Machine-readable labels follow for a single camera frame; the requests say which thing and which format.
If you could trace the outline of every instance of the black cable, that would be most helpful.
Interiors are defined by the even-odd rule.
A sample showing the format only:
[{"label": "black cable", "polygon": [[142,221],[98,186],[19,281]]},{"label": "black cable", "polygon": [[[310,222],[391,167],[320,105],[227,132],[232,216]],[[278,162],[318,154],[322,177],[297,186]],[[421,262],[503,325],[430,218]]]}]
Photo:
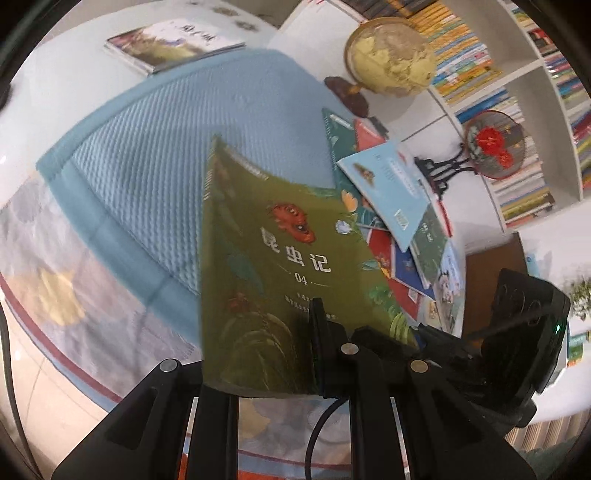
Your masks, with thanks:
[{"label": "black cable", "polygon": [[306,447],[306,459],[304,460],[304,474],[306,476],[306,480],[312,480],[312,453],[314,452],[314,446],[316,445],[316,440],[318,440],[318,435],[320,435],[322,427],[330,418],[330,416],[335,412],[335,410],[337,410],[337,408],[339,408],[341,405],[344,405],[347,400],[348,398],[340,398],[331,403],[330,407],[328,407],[323,412],[323,414],[318,419],[318,422],[316,422],[316,425],[312,430],[312,435],[310,435],[310,440],[308,440],[308,446]]},{"label": "black cable", "polygon": [[14,423],[17,426],[18,436],[21,438],[22,447],[27,454],[31,468],[39,476],[43,478],[39,466],[33,457],[31,447],[25,436],[25,431],[22,428],[21,416],[18,414],[17,399],[14,394],[14,382],[12,379],[12,361],[10,357],[10,333],[8,332],[8,322],[2,304],[0,304],[0,340],[2,342],[2,360],[4,362],[4,378],[6,380],[6,389],[8,393],[8,401],[10,402],[10,409],[14,418]]}]

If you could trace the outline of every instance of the green book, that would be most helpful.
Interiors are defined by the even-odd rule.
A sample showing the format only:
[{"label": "green book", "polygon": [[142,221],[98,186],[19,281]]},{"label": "green book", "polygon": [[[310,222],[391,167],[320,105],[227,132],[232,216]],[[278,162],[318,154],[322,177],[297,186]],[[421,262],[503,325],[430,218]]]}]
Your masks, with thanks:
[{"label": "green book", "polygon": [[339,160],[357,153],[355,127],[327,108],[322,109],[322,114],[324,115],[324,129],[326,130],[326,138],[329,142],[330,159],[333,164],[336,189],[343,203],[353,213],[353,217],[358,225],[377,228],[379,230],[388,230],[382,219],[371,208],[369,202],[363,198],[357,187],[337,165]]},{"label": "green book", "polygon": [[316,393],[313,297],[349,333],[370,325],[415,345],[334,192],[274,177],[214,138],[200,251],[203,378],[210,386],[251,397]]},{"label": "green book", "polygon": [[425,288],[437,281],[446,243],[447,237],[441,229],[437,214],[429,204],[410,243],[410,251]]}]

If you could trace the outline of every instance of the picture book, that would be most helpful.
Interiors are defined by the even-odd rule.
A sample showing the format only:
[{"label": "picture book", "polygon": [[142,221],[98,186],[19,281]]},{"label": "picture book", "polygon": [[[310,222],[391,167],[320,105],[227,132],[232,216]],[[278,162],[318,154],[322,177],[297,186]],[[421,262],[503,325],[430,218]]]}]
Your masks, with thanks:
[{"label": "picture book", "polygon": [[388,279],[388,285],[394,298],[410,318],[417,320],[419,294],[406,285],[401,284],[392,276],[392,235],[390,235],[390,232],[371,229],[367,242],[380,269]]},{"label": "picture book", "polygon": [[202,215],[207,385],[251,397],[316,393],[309,338],[314,297],[349,333],[369,325],[415,345],[339,196],[274,177],[215,138]]},{"label": "picture book", "polygon": [[[360,226],[387,230],[382,219],[376,214],[369,202],[349,180],[348,176],[337,166],[342,158],[357,153],[359,150],[355,127],[347,120],[324,108],[324,128],[329,143],[330,159],[333,163],[336,189],[341,195],[347,209],[356,216],[356,223]],[[367,144],[367,137],[360,137],[363,145]]]},{"label": "picture book", "polygon": [[111,37],[105,47],[143,73],[152,74],[244,46],[243,41],[226,38],[218,30],[176,18]]},{"label": "picture book", "polygon": [[428,288],[423,286],[410,249],[403,252],[394,241],[392,241],[391,249],[393,259],[392,276],[403,285],[435,300],[433,288],[431,286]]},{"label": "picture book", "polygon": [[457,261],[457,254],[450,240],[447,241],[437,281],[434,283],[437,311],[444,330],[452,333],[466,297],[466,282]]},{"label": "picture book", "polygon": [[428,205],[410,243],[417,271],[427,288],[437,281],[447,237],[432,205]]},{"label": "picture book", "polygon": [[380,216],[400,250],[406,251],[429,200],[396,145],[390,140],[337,164]]}]

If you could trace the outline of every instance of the textured fabric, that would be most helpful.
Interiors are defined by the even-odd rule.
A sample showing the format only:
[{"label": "textured fabric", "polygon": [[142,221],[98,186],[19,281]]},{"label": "textured fabric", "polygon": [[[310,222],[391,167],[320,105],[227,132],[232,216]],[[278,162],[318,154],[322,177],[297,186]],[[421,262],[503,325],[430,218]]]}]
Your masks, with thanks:
[{"label": "textured fabric", "polygon": [[200,198],[212,136],[272,174],[332,187],[322,108],[351,119],[285,55],[226,53],[125,92],[74,127],[37,168],[105,265],[197,341]]}]

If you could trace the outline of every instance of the fan stand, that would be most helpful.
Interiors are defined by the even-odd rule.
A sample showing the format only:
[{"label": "fan stand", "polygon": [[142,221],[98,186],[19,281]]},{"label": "fan stand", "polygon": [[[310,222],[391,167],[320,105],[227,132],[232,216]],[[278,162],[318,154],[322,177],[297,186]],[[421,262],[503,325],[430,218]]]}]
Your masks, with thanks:
[{"label": "fan stand", "polygon": [[423,176],[428,180],[433,191],[439,199],[449,188],[449,181],[455,177],[458,173],[463,171],[471,171],[474,175],[478,175],[478,172],[474,167],[464,167],[463,165],[470,162],[470,157],[464,160],[458,160],[464,153],[464,144],[460,144],[459,153],[449,160],[435,162],[430,158],[423,159],[414,157],[414,163],[421,171]]}]

